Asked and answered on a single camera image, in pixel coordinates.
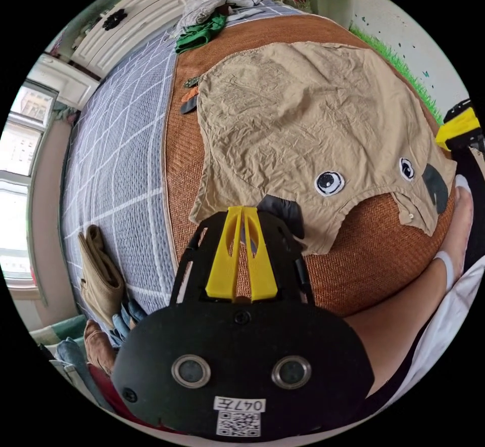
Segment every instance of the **green cloth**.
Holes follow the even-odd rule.
[[[226,16],[218,12],[213,12],[212,16],[203,24],[187,28],[187,31],[178,38],[175,45],[175,52],[180,54],[189,49],[200,48],[217,36],[225,25]]]

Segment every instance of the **person's leg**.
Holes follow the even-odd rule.
[[[473,222],[473,200],[463,176],[457,176],[456,186],[453,217],[440,248],[450,259],[448,275],[445,261],[434,259],[414,282],[398,294],[345,318],[360,337],[374,371],[375,380],[368,396],[379,390],[397,371],[419,330],[436,311],[449,287],[463,273]]]

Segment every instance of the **foot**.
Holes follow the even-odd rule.
[[[440,248],[440,252],[447,254],[451,262],[451,267],[447,267],[448,275],[452,274],[448,276],[448,289],[463,275],[466,248],[473,223],[473,198],[468,182],[462,175],[456,176],[455,193],[453,217]],[[437,258],[446,262],[446,257],[443,258],[440,254],[438,253]]]

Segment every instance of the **beige cloth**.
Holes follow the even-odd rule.
[[[111,329],[113,315],[121,310],[125,281],[105,252],[103,235],[96,225],[79,234],[82,274],[81,296],[91,310]]]
[[[374,51],[295,42],[232,54],[201,76],[197,112],[205,158],[191,221],[270,194],[300,205],[305,254],[326,254],[354,206],[391,193],[400,222],[433,235],[438,213],[421,176],[431,164],[450,193],[456,163]],[[326,172],[333,195],[317,190]]]

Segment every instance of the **googly eye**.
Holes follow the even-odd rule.
[[[399,169],[401,171],[402,177],[405,180],[411,182],[414,179],[414,169],[408,159],[405,159],[404,157],[401,157],[399,159]]]
[[[323,172],[315,179],[315,189],[325,197],[337,194],[344,185],[344,178],[338,172]]]

